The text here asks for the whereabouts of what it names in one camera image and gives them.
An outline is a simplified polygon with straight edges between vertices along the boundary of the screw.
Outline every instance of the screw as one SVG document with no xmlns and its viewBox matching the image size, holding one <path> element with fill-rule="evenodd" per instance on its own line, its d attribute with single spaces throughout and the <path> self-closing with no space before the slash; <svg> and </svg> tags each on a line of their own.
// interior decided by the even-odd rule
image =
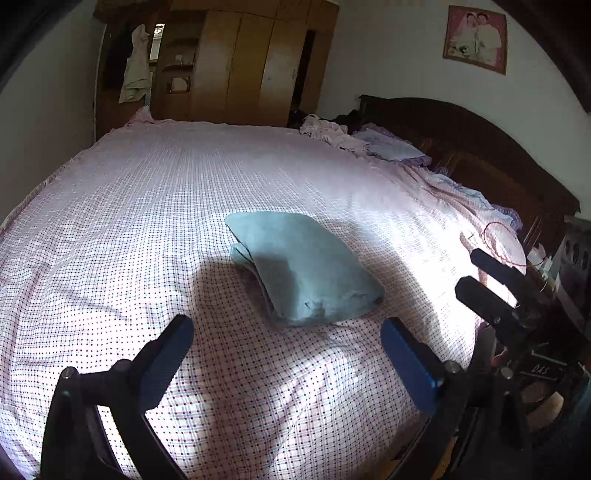
<svg viewBox="0 0 591 480">
<path fill-rule="evenodd" d="M 457 374 L 462 369 L 462 367 L 460 367 L 460 365 L 453 360 L 448 360 L 443 365 L 445 366 L 445 370 L 450 372 L 452 375 Z"/>
<path fill-rule="evenodd" d="M 75 372 L 76 372 L 76 369 L 74 367 L 65 367 L 65 369 L 62 370 L 62 372 L 61 372 L 61 377 L 68 379 L 72 375 L 74 375 Z"/>
<path fill-rule="evenodd" d="M 513 370 L 509 367 L 501 367 L 501 375 L 506 380 L 511 380 L 513 378 Z"/>
</svg>

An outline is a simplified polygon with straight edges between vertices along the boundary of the hanging clothes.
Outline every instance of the hanging clothes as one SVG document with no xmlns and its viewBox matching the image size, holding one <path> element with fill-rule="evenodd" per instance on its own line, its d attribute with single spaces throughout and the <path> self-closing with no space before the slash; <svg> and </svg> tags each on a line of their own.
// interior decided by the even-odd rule
<svg viewBox="0 0 591 480">
<path fill-rule="evenodd" d="M 131 34 L 134 46 L 127 59 L 119 103 L 140 100 L 150 89 L 150 68 L 148 67 L 148 39 L 145 25 L 137 27 Z"/>
</svg>

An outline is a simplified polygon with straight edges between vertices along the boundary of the shelf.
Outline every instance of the shelf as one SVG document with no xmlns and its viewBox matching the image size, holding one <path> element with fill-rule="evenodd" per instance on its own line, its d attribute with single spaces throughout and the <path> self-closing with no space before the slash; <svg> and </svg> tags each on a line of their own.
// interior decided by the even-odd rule
<svg viewBox="0 0 591 480">
<path fill-rule="evenodd" d="M 163 72 L 192 72 L 193 71 L 193 64 L 192 63 L 183 63 L 179 65 L 166 65 L 163 69 Z"/>
<path fill-rule="evenodd" d="M 175 38 L 168 42 L 166 47 L 195 47 L 198 43 L 198 38 Z"/>
</svg>

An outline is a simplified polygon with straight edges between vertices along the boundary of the dark wooden headboard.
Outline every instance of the dark wooden headboard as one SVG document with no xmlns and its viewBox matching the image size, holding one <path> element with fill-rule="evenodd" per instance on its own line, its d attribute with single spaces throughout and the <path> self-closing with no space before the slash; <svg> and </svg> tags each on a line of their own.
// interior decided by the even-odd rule
<svg viewBox="0 0 591 480">
<path fill-rule="evenodd" d="M 363 123 L 410 140 L 433 159 L 432 169 L 446 167 L 453 180 L 515 209 L 526 252 L 539 241 L 554 255 L 564 216 L 578 212 L 579 201 L 499 127 L 459 105 L 426 98 L 362 95 L 359 112 Z"/>
</svg>

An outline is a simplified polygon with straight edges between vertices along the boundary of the picture frame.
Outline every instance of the picture frame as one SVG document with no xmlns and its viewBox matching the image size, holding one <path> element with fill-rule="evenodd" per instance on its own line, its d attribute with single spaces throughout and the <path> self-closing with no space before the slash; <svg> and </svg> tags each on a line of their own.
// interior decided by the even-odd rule
<svg viewBox="0 0 591 480">
<path fill-rule="evenodd" d="M 443 58 L 506 75 L 506 16 L 482 8 L 450 5 Z"/>
</svg>

